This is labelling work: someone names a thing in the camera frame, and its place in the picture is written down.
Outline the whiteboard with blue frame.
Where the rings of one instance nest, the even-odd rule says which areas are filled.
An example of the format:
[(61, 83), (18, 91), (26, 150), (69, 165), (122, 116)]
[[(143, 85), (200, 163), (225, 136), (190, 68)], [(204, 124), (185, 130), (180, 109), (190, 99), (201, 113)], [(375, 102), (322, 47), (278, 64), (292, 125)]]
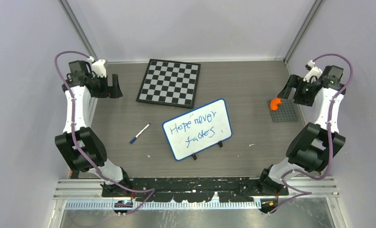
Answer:
[(177, 161), (217, 145), (233, 133), (223, 98), (163, 122), (162, 129)]

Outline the blue white marker pen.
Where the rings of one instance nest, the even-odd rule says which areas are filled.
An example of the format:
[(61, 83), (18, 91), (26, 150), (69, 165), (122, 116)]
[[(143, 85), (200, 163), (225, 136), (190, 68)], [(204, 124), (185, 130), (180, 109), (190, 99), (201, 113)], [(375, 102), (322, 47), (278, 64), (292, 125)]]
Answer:
[(135, 137), (133, 137), (130, 141), (129, 141), (129, 143), (130, 144), (133, 144), (136, 140), (137, 140), (137, 138), (150, 126), (151, 124), (150, 123), (148, 123), (142, 130), (140, 130), (139, 131), (139, 133), (135, 136)]

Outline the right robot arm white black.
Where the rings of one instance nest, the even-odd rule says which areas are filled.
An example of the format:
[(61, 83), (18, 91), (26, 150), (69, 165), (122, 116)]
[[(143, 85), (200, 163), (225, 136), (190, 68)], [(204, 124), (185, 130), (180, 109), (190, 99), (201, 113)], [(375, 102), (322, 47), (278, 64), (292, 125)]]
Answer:
[(340, 82), (343, 69), (330, 65), (324, 70), (307, 65), (305, 77), (290, 75), (286, 85), (277, 95), (287, 99), (295, 89), (293, 102), (298, 105), (314, 106), (317, 116), (307, 123), (292, 140), (286, 157), (278, 164), (265, 168), (258, 180), (258, 191), (264, 195), (277, 194), (284, 187), (284, 181), (297, 174), (323, 171), (330, 158), (345, 144), (345, 137), (339, 134), (337, 116), (346, 90)]

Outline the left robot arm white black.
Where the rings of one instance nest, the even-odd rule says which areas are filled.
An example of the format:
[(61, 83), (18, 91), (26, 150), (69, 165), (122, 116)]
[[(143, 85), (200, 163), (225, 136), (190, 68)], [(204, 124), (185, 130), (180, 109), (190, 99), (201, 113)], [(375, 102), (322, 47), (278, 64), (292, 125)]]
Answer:
[(55, 137), (55, 145), (72, 171), (88, 172), (104, 180), (103, 194), (128, 196), (132, 184), (126, 171), (108, 159), (103, 142), (91, 128), (91, 100), (123, 96), (118, 76), (108, 77), (107, 61), (103, 59), (90, 57), (68, 65), (70, 72), (61, 77), (67, 118), (63, 133)]

